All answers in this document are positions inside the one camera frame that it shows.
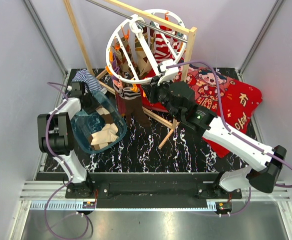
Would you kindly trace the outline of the dark brown striped sock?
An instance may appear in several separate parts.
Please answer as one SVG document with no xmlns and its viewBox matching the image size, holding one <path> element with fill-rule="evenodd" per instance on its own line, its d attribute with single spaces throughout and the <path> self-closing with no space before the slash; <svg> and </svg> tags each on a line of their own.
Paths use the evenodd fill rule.
<svg viewBox="0 0 292 240">
<path fill-rule="evenodd" d="M 116 105 L 117 105 L 117 110 L 121 114 L 121 116 L 125 116 L 125 102 L 123 99 L 123 87 L 122 84 L 120 84 L 118 81 L 113 80 L 113 87 L 115 90 L 115 99 L 116 99 Z"/>
</svg>

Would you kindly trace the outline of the purple striped sock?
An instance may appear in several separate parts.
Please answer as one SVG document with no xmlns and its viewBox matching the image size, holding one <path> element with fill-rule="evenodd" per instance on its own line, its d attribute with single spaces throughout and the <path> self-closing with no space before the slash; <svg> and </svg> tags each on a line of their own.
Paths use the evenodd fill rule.
<svg viewBox="0 0 292 240">
<path fill-rule="evenodd" d="M 113 53 L 112 51 L 110 51 L 109 53 L 109 60 L 113 69 L 118 67 L 115 53 Z"/>
</svg>

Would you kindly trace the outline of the white round sock hanger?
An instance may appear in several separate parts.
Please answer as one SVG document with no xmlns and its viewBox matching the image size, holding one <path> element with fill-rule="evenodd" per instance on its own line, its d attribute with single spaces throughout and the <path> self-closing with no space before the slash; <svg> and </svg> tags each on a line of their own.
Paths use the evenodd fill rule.
<svg viewBox="0 0 292 240">
<path fill-rule="evenodd" d="M 157 63 L 154 58 L 156 32 L 160 32 L 164 40 L 166 40 L 165 35 L 167 35 L 178 41 L 178 43 L 175 44 L 175 46 L 178 47 L 176 50 L 173 50 L 169 42 L 166 41 L 166 44 L 174 57 L 172 60 L 174 63 L 178 63 L 186 50 L 188 40 L 187 35 L 177 30 L 172 30 L 156 21 L 146 22 L 141 16 L 133 14 L 116 28 L 108 41 L 106 47 L 107 72 L 120 84 L 128 83 L 137 85 L 149 83 L 151 81 L 151 78 L 147 76 L 148 74 L 144 78 L 139 78 L 137 55 L 135 52 L 135 37 L 137 37 L 152 67 L 150 72 L 152 72 L 154 76 L 160 76 L 158 69 L 160 63 Z M 109 60 L 109 53 L 110 51 L 114 53 L 115 46 L 121 47 L 134 77 L 129 77 L 128 75 L 122 76 L 119 67 L 115 69 L 112 68 Z"/>
</svg>

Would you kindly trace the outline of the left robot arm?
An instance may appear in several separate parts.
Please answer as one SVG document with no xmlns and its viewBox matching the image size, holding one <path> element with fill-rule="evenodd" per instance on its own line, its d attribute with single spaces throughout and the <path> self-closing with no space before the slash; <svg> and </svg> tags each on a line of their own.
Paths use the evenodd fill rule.
<svg viewBox="0 0 292 240">
<path fill-rule="evenodd" d="M 88 198 L 94 186 L 88 171 L 83 167 L 74 151 L 75 137 L 71 120 L 81 110 L 94 110 L 96 99 L 84 82 L 73 82 L 62 92 L 61 104 L 49 113 L 37 117 L 38 145 L 42 153 L 53 157 L 67 174 L 67 198 Z"/>
</svg>

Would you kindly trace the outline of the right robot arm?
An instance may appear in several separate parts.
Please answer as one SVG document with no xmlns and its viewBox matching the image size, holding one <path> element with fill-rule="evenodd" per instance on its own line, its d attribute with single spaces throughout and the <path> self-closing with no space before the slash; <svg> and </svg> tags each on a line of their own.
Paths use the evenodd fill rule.
<svg viewBox="0 0 292 240">
<path fill-rule="evenodd" d="M 158 81 L 156 76 L 141 86 L 150 103 L 160 103 L 185 130 L 217 143 L 248 164 L 218 175 L 212 187 L 216 197 L 248 187 L 273 192 L 287 152 L 284 147 L 266 146 L 227 125 L 215 112 L 195 103 L 195 93 L 185 82 Z"/>
</svg>

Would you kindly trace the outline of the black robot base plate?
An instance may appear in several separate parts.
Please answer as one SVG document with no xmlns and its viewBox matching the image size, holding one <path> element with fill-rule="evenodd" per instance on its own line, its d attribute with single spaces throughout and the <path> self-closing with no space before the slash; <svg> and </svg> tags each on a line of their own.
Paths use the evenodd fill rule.
<svg viewBox="0 0 292 240">
<path fill-rule="evenodd" d="M 240 200 L 239 188 L 226 192 L 217 173 L 90 173 L 71 183 L 67 199 L 97 198 L 99 210 L 210 210 L 210 202 Z"/>
</svg>

